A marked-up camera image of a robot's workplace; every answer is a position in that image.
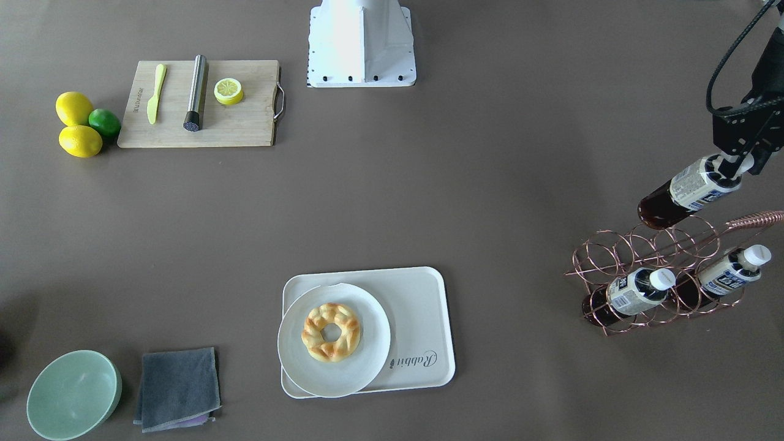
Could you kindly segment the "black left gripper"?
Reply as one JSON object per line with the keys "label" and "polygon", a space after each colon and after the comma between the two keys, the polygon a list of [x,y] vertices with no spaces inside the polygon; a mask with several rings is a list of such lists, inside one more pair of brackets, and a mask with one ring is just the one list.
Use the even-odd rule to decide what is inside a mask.
{"label": "black left gripper", "polygon": [[739,168],[751,154],[750,174],[756,176],[782,150],[782,93],[751,92],[739,106],[712,115],[714,145],[722,152],[718,168]]}

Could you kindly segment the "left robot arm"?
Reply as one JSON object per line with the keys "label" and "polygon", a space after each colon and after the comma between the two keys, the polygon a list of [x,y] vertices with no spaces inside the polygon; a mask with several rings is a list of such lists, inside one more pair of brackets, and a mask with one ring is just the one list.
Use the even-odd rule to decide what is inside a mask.
{"label": "left robot arm", "polygon": [[783,143],[783,34],[778,23],[752,73],[752,87],[735,108],[714,108],[713,87],[723,66],[768,11],[782,13],[781,1],[764,1],[761,10],[737,37],[709,79],[706,108],[713,115],[714,145],[723,153],[717,172],[737,178],[748,172],[758,175]]}

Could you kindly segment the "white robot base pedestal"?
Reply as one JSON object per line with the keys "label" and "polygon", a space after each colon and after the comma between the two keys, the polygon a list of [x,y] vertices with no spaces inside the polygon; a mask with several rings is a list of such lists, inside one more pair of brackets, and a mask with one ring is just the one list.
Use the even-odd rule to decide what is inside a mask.
{"label": "white robot base pedestal", "polygon": [[306,84],[390,88],[417,81],[412,15],[398,1],[323,1],[310,11]]}

